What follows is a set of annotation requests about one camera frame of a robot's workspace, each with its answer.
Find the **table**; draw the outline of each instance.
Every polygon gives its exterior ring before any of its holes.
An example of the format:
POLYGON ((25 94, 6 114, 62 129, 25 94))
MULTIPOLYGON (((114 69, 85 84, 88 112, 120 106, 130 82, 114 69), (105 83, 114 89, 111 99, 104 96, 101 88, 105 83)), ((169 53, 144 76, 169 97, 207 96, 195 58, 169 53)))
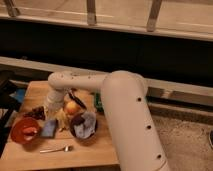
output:
MULTIPOLYGON (((48 90, 49 86, 46 81, 30 82, 19 111, 20 115, 15 122, 20 119, 21 113, 42 105, 48 90)), ((88 110, 95 111, 93 95, 90 92, 78 90, 75 94, 87 105, 88 110)), ((118 165, 104 115, 98 113, 97 120, 97 132, 84 141, 75 139, 69 131, 57 131, 54 139, 38 138, 26 146, 13 142, 9 137, 0 160, 0 170, 40 170, 118 165), (41 149, 58 148, 65 145, 73 145, 74 150, 68 153, 39 153, 41 149)))

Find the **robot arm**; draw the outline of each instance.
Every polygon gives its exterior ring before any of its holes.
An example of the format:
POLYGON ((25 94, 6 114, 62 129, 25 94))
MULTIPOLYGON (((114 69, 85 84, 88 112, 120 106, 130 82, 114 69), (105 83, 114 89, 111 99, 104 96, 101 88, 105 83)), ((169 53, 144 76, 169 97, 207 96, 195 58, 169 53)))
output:
POLYGON ((45 105, 56 107, 66 89, 100 91, 105 116, 122 171, 170 171, 147 103, 147 85, 140 75, 116 71, 105 75, 53 73, 45 105))

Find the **screw hole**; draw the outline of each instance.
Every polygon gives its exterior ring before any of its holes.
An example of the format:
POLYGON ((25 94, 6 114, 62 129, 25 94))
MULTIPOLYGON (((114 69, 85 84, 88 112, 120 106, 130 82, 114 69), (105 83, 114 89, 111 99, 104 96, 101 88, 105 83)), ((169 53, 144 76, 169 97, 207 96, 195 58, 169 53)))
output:
POLYGON ((157 155, 157 159, 161 159, 161 157, 162 157, 161 154, 157 155))
POLYGON ((152 126, 151 126, 151 125, 148 125, 146 128, 147 128, 147 129, 151 129, 151 128, 152 128, 152 126))
POLYGON ((138 101, 138 102, 141 102, 141 98, 140 98, 140 97, 138 97, 138 98, 137 98, 137 101, 138 101))

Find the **red bowl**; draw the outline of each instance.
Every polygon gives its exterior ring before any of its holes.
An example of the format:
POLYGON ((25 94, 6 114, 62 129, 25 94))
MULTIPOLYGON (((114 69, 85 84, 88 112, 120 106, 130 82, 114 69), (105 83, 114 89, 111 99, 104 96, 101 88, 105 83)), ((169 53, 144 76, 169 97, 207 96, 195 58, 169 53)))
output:
POLYGON ((24 145, 34 140, 39 133, 39 130, 40 126, 37 120, 31 117, 26 117, 13 126, 10 136, 14 142, 24 145))

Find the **bowl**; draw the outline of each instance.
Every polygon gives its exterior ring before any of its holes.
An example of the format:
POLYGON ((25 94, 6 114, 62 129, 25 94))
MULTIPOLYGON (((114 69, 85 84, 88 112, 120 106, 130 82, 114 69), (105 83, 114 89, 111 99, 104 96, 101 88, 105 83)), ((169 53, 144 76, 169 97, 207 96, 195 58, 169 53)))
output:
POLYGON ((11 139, 18 144, 27 144, 38 135, 40 126, 36 119, 26 117, 18 121, 11 130, 11 139))

